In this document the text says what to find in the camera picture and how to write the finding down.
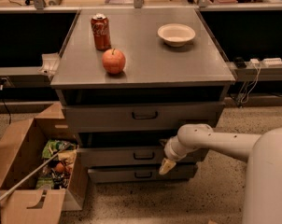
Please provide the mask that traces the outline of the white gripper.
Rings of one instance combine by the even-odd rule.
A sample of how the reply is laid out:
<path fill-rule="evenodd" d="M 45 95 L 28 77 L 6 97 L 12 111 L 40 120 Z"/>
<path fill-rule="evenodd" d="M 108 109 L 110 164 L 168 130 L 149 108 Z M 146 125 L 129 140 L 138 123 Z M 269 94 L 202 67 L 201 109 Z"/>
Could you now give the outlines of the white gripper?
<path fill-rule="evenodd" d="M 176 161 L 181 161 L 187 156 L 188 151 L 176 136 L 170 139 L 160 139 L 159 143 L 164 147 L 166 157 L 162 160 L 159 174 L 166 175 L 176 166 Z"/>

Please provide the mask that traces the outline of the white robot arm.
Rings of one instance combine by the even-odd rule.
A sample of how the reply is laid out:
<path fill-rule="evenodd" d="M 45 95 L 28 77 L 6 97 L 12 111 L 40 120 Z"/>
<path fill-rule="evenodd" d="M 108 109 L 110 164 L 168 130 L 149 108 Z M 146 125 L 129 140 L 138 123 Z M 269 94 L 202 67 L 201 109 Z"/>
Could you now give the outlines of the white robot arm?
<path fill-rule="evenodd" d="M 247 134 L 218 133 L 207 124 L 183 125 L 166 141 L 159 174 L 201 148 L 247 164 L 242 224 L 282 224 L 282 128 Z"/>

